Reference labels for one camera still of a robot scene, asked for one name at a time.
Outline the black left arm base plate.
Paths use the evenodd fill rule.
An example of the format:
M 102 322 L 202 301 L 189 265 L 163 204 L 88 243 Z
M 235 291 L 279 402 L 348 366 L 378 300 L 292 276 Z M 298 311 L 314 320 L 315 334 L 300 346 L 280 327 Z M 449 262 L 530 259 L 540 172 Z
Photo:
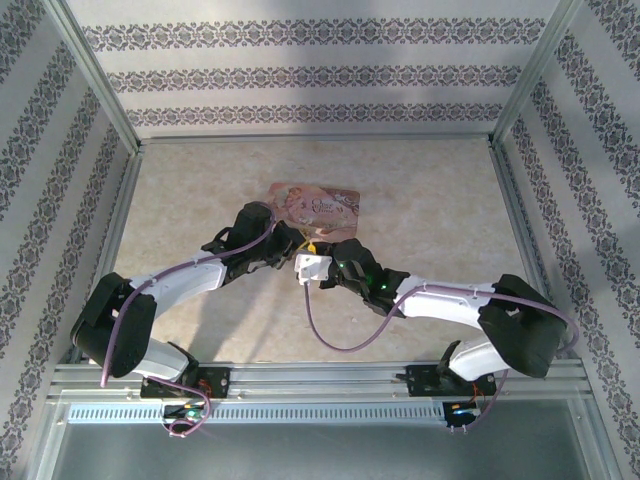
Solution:
M 224 399 L 230 386 L 231 369 L 228 367 L 188 367 L 178 379 L 172 383 L 183 387 L 199 390 L 210 399 Z M 157 380 L 144 379 L 140 389 L 140 396 L 144 399 L 177 399 L 185 398 L 190 392 L 175 386 L 166 385 Z

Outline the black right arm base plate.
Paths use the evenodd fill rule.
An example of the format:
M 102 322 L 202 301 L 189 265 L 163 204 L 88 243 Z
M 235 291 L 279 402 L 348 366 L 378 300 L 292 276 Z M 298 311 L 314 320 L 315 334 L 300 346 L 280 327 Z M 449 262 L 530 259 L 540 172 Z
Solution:
M 448 367 L 435 364 L 408 365 L 395 378 L 406 384 L 410 397 L 491 396 L 497 390 L 496 380 L 490 381 L 488 375 L 467 381 Z

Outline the aluminium frame post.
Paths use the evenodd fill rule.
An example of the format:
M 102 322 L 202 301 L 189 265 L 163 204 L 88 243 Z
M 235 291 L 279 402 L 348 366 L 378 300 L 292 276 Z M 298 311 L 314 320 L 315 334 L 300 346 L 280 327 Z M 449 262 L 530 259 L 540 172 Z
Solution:
M 559 0 L 490 135 L 493 148 L 503 143 L 583 2 Z
M 137 154 L 140 151 L 141 140 L 67 1 L 41 0 L 41 2 L 128 152 Z

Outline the grey metal shelf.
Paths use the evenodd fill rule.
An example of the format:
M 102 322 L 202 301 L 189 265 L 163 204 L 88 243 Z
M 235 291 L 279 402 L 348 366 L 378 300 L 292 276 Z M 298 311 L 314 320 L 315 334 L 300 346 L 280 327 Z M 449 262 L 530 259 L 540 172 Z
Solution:
M 497 428 L 212 425 L 177 439 L 155 425 L 72 425 L 52 480 L 603 480 L 562 429 Z

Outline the aluminium table edge rail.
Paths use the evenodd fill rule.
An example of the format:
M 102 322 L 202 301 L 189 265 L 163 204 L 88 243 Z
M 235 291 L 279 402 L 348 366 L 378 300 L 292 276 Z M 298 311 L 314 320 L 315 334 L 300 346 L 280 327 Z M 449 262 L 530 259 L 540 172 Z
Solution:
M 490 133 L 354 133 L 354 134 L 259 134 L 259 135 L 194 135 L 159 136 L 141 140 L 140 147 L 173 144 L 227 144 L 260 142 L 352 142 L 352 141 L 489 141 Z
M 139 151 L 136 154 L 132 154 L 127 161 L 127 165 L 122 175 L 120 186 L 118 189 L 118 195 L 115 199 L 107 224 L 108 229 L 102 241 L 102 247 L 100 250 L 100 255 L 98 258 L 92 283 L 86 292 L 80 313 L 83 313 L 91 294 L 97 287 L 101 278 L 114 270 L 118 251 L 130 211 L 132 198 L 136 188 L 136 183 L 141 169 L 143 156 L 144 148 L 141 147 Z
M 526 278 L 541 295 L 552 304 L 556 304 L 537 238 L 510 160 L 501 143 L 497 145 L 489 143 L 488 149 Z

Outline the green-lit circuit board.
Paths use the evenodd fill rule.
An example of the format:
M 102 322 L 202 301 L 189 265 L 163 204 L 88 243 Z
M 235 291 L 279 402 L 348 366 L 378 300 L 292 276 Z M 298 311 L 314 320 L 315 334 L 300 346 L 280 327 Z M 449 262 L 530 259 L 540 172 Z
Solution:
M 467 432 L 482 415 L 476 402 L 445 402 L 443 408 L 446 428 L 451 433 Z
M 185 420 L 198 422 L 206 413 L 202 403 L 187 403 L 183 405 L 166 405 L 163 410 L 163 418 L 166 420 Z

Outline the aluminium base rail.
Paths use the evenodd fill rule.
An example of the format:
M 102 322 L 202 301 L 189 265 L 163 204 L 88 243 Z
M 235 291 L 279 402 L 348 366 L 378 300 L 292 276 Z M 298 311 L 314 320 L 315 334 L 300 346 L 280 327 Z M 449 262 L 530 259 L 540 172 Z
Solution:
M 215 403 L 310 404 L 339 402 L 418 402 L 427 400 L 566 400 L 588 399 L 593 392 L 579 359 L 555 361 L 543 379 L 527 377 L 516 371 L 488 374 L 496 380 L 491 396 L 410 397 L 405 383 L 395 378 L 406 366 L 433 362 L 329 362 L 329 363 L 212 363 L 206 367 L 231 369 L 227 397 Z M 144 399 L 140 389 L 145 378 L 131 373 L 112 379 L 100 387 L 101 369 L 96 364 L 62 364 L 55 368 L 46 395 L 49 402 L 119 403 L 147 402 L 179 404 L 190 398 Z

